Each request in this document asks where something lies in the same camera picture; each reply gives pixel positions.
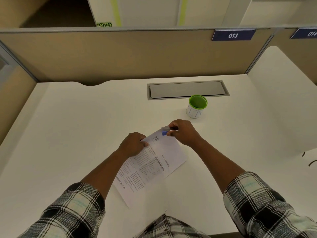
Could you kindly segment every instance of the yellow-green stripe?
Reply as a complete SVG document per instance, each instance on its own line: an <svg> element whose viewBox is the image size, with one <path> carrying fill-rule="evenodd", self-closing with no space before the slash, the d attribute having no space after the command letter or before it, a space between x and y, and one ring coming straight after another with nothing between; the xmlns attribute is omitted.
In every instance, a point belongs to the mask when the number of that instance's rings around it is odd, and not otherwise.
<svg viewBox="0 0 317 238"><path fill-rule="evenodd" d="M114 16L114 20L116 22L117 27L121 27L121 19L120 19L120 13L118 8L118 2L117 0L110 0L111 6L112 6L112 12Z"/></svg>
<svg viewBox="0 0 317 238"><path fill-rule="evenodd" d="M182 0L182 5L180 7L180 14L179 14L179 26L183 26L185 23L185 15L186 15L186 8L187 8L188 0Z"/></svg>

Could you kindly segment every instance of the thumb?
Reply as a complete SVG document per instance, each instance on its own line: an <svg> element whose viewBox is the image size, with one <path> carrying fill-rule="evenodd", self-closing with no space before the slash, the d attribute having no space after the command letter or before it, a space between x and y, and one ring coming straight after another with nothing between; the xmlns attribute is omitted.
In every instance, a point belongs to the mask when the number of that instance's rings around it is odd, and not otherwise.
<svg viewBox="0 0 317 238"><path fill-rule="evenodd" d="M179 135L179 133L178 133L178 131L176 131L176 130L172 130L172 131L168 131L168 133L167 133L166 135L167 135L167 136L172 136L172 137L177 138L178 135Z"/></svg>
<svg viewBox="0 0 317 238"><path fill-rule="evenodd" d="M141 141L140 143L143 145L143 147L149 146L149 143L148 143L148 142Z"/></svg>

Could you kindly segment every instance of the green cup rim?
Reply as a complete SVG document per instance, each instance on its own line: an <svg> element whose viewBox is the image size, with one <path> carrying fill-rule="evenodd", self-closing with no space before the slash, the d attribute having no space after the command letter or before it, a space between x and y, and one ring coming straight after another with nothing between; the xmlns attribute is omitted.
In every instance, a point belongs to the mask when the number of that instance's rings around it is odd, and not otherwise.
<svg viewBox="0 0 317 238"><path fill-rule="evenodd" d="M205 107L203 107L203 108L196 108L196 107L192 106L192 104L191 104L191 98L192 98L192 97L197 97L197 96L202 97L202 98L206 101L206 106L205 106ZM192 96L189 98L188 103L189 103L189 105L190 105L192 108L197 109L197 110L205 109L205 108L207 107L207 105L208 105L207 99L206 99L204 96L201 96L201 95L199 95L199 94L192 95Z"/></svg>

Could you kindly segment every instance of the blue number plate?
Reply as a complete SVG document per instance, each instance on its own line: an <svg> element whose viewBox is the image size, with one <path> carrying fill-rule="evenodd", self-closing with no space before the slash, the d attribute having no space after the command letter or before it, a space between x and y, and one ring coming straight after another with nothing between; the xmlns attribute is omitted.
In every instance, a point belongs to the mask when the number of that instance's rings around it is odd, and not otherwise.
<svg viewBox="0 0 317 238"><path fill-rule="evenodd" d="M256 30L215 30L212 41L251 40Z"/></svg>
<svg viewBox="0 0 317 238"><path fill-rule="evenodd" d="M317 38L317 28L298 28L291 39Z"/></svg>

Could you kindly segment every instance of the person's left hand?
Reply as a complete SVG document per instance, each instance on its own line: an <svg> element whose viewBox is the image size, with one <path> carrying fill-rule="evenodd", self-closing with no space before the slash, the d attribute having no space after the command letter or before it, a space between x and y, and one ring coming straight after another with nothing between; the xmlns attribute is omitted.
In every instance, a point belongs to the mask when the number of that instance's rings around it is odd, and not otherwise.
<svg viewBox="0 0 317 238"><path fill-rule="evenodd" d="M146 138L146 136L141 133L129 133L120 144L118 151L126 158L136 156L144 147L149 145L147 142L141 141L144 138Z"/></svg>

